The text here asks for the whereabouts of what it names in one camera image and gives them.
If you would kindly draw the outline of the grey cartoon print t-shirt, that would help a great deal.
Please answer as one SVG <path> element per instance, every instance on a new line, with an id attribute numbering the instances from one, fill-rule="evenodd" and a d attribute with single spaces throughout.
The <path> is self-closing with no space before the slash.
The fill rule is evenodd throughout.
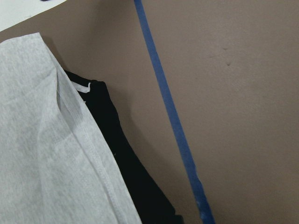
<path id="1" fill-rule="evenodd" d="M 0 44 L 3 224 L 181 224 L 155 184 L 119 170 L 39 33 Z"/>

